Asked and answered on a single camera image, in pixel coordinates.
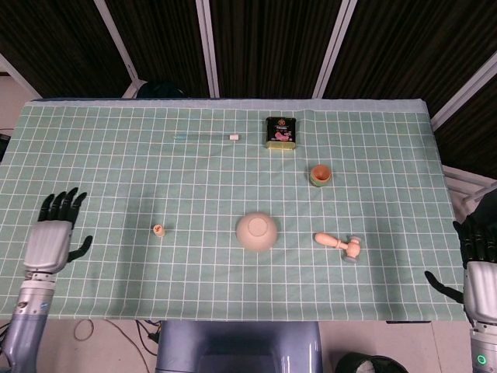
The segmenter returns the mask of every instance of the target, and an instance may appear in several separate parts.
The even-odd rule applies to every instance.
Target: green indicator light
[[[478,363],[480,363],[481,365],[487,364],[487,358],[483,355],[478,355],[476,357],[476,360],[478,360]]]

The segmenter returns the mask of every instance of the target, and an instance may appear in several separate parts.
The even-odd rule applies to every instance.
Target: black bucket
[[[356,373],[360,365],[369,361],[375,373],[408,373],[397,361],[385,356],[370,356],[350,352],[342,357],[336,366],[335,373]]]

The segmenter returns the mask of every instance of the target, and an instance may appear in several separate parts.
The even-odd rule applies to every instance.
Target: white wall
[[[12,77],[0,76],[0,134],[12,135],[2,128],[14,128],[24,104],[34,98]]]

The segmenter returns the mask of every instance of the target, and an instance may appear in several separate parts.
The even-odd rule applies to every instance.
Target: beige bowl
[[[262,252],[273,247],[278,236],[272,218],[262,212],[252,212],[238,222],[236,238],[251,251]]]

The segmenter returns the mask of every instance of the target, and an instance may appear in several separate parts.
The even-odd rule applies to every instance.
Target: small orange object
[[[337,249],[345,250],[346,255],[343,259],[347,262],[355,263],[357,262],[357,257],[360,253],[360,238],[354,235],[350,236],[349,243],[345,243],[340,239],[336,239],[332,235],[327,235],[326,233],[319,232],[316,233],[315,240],[317,243],[321,243],[325,246],[333,246]]]
[[[165,229],[160,224],[154,225],[153,231],[157,237],[164,237],[165,236]]]
[[[332,171],[326,165],[314,166],[309,175],[309,180],[315,187],[323,187],[332,179]]]

